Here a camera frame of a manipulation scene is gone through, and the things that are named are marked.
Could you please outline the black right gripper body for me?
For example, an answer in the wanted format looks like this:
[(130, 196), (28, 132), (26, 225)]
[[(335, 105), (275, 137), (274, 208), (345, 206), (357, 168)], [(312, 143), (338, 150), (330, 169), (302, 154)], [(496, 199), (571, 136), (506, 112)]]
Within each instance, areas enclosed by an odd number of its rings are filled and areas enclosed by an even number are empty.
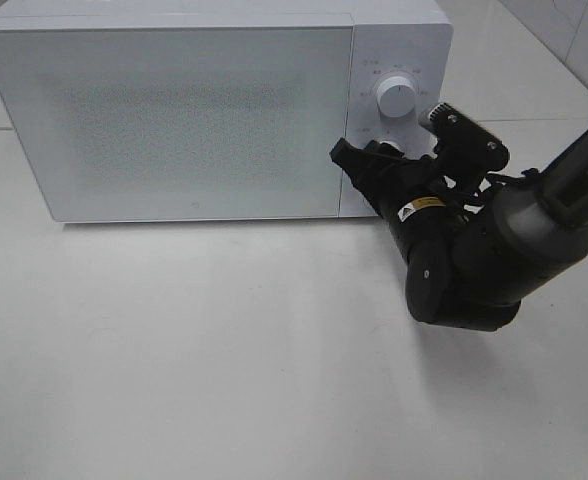
[(450, 242), (466, 226), (461, 209), (430, 188), (444, 184), (433, 174), (435, 159), (348, 151), (353, 186), (388, 224), (405, 260), (425, 241)]

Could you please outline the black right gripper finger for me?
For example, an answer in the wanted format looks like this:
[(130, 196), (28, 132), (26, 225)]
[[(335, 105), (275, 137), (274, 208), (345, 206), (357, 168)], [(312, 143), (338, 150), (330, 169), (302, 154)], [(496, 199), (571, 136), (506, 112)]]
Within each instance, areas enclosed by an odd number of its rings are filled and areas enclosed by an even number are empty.
[(366, 165), (368, 168), (404, 167), (412, 162), (412, 159), (407, 158), (405, 153), (385, 148), (375, 140), (365, 146), (364, 152), (367, 154)]
[(353, 185), (362, 182), (369, 160), (366, 153), (341, 137), (330, 151), (331, 161), (338, 166)]

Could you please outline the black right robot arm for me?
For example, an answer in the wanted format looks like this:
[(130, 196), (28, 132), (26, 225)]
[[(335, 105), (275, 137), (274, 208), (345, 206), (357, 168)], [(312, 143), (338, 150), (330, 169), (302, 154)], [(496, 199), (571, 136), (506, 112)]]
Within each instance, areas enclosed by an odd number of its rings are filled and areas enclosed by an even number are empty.
[(407, 266), (411, 316), (495, 331), (588, 255), (588, 129), (546, 168), (513, 177), (506, 146), (451, 105), (420, 123), (436, 138), (429, 155), (340, 140), (331, 160), (387, 223)]

